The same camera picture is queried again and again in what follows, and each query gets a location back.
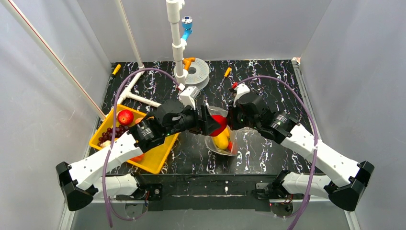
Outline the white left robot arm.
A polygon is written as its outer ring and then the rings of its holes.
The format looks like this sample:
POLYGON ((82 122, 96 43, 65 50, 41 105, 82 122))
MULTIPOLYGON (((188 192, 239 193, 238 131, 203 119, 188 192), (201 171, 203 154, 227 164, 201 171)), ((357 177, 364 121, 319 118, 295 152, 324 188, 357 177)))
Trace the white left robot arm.
POLYGON ((106 173, 125 161, 141 156, 163 145, 173 134, 189 131, 197 135, 215 136, 227 125, 226 117, 214 114, 207 105, 198 112, 191 105, 168 100, 119 138, 93 155, 78 162, 61 162, 56 166, 60 189, 70 211, 90 204, 100 194, 133 195, 139 183, 132 175, 107 177, 106 173))

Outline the orange toy pumpkin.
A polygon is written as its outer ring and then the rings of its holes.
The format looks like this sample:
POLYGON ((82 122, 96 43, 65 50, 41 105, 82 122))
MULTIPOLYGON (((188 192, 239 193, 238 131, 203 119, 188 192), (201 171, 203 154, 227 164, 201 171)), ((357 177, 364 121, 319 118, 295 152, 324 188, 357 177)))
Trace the orange toy pumpkin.
POLYGON ((141 155, 139 155, 139 156, 137 156, 137 157, 131 158, 130 161, 133 161, 133 162, 140 162, 140 161, 143 160, 144 156, 145 156, 144 154, 141 154, 141 155))

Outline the red toy bell pepper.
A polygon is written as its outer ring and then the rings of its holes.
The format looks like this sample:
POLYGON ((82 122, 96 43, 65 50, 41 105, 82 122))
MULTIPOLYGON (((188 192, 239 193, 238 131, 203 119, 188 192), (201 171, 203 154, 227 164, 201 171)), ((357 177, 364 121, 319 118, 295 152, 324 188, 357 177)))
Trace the red toy bell pepper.
POLYGON ((211 115, 211 117, 220 125, 214 132, 210 134, 211 137, 216 137, 221 134, 227 127, 227 120, 222 115, 211 115))

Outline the yellow toy mango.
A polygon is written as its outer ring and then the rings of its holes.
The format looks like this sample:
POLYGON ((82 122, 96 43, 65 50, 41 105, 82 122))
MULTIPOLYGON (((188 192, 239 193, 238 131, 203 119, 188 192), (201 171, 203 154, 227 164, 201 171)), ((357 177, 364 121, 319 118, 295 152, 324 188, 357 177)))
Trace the yellow toy mango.
POLYGON ((226 128, 221 134, 216 137, 212 137, 215 146, 221 150, 227 150, 228 143, 230 142, 230 134, 228 128, 226 128))

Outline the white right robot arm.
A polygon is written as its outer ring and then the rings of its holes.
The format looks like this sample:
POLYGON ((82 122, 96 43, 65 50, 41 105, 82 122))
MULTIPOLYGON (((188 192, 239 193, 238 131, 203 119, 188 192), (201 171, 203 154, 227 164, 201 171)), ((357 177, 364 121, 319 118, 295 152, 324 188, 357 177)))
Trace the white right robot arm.
POLYGON ((282 111, 272 111, 265 100, 250 90, 233 90, 227 123, 232 130, 249 127, 266 139, 288 148, 312 162, 323 175, 311 180, 310 195, 329 199, 346 211, 354 211, 369 185, 375 166, 349 159, 323 141, 315 139, 296 119, 282 111))

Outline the clear polka dot zip bag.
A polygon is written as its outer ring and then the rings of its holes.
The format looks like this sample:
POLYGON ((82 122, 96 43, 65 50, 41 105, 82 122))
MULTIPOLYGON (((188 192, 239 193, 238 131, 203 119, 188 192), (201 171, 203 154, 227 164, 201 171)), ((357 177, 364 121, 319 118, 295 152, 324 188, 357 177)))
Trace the clear polka dot zip bag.
POLYGON ((220 123, 220 131, 215 132, 215 136, 205 136, 204 142, 206 147, 217 154, 225 156, 236 156, 238 151, 237 132, 231 130, 227 124, 227 111, 215 107, 208 106, 209 114, 220 123))

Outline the orange toy carrot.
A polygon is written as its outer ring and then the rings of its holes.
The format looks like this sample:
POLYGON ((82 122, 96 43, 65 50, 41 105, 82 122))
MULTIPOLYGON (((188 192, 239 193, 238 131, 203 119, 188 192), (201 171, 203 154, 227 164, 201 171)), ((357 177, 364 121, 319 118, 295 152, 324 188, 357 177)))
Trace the orange toy carrot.
POLYGON ((231 152, 231 151, 232 151, 232 148, 233 148, 233 144, 232 144, 232 142, 230 141, 230 142, 228 143, 227 150, 228 150, 229 152, 231 152))

